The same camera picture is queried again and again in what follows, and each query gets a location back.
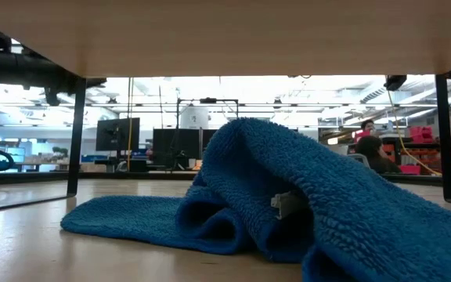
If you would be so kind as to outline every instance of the person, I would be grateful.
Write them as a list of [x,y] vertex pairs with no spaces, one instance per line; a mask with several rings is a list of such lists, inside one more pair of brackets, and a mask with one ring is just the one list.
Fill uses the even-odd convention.
[[369,132],[375,130],[375,123],[372,120],[366,120],[361,123],[361,130]]
[[389,160],[384,152],[382,141],[375,136],[364,136],[359,139],[355,152],[364,155],[370,168],[376,173],[401,173],[401,169]]

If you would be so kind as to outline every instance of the hair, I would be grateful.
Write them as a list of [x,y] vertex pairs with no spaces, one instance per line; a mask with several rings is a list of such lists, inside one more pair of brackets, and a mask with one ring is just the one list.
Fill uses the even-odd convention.
[[367,159],[374,159],[381,157],[379,154],[381,146],[382,141],[379,138],[375,136],[364,136],[356,144],[355,152],[364,155]]
[[369,123],[373,124],[373,121],[372,120],[366,120],[366,121],[362,122],[361,123],[361,129],[365,130],[366,125],[368,125]]

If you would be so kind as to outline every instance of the wooden tabletop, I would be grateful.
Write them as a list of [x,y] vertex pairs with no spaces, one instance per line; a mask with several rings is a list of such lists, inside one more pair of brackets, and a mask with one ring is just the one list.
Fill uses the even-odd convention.
[[446,0],[0,0],[0,31],[88,78],[451,70]]

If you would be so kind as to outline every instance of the towel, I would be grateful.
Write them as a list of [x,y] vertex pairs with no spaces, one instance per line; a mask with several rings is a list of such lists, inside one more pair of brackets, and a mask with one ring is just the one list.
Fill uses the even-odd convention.
[[[276,195],[308,202],[280,218]],[[280,125],[240,119],[212,137],[183,198],[111,196],[65,230],[301,262],[304,281],[451,281],[451,211]]]

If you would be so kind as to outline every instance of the blue towel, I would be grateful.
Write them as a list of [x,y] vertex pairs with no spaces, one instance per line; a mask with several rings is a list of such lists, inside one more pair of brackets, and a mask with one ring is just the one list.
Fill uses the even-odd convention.
[[[279,220],[271,198],[310,209]],[[240,119],[210,141],[184,198],[111,196],[66,215],[71,232],[301,262],[304,281],[451,281],[451,211],[272,123]]]

